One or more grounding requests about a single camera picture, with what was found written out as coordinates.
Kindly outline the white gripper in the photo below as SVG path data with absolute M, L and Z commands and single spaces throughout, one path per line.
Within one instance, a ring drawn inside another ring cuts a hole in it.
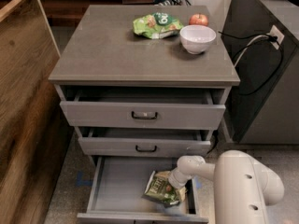
M 182 189 L 191 179 L 190 175 L 183 174 L 178 168 L 170 172 L 168 181 L 175 189 Z

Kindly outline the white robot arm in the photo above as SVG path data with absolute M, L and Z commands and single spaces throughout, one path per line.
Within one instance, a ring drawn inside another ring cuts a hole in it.
M 266 207 L 284 197 L 279 175 L 242 151 L 225 151 L 214 164 L 182 156 L 168 180 L 181 189 L 196 176 L 213 182 L 215 224 L 270 224 Z

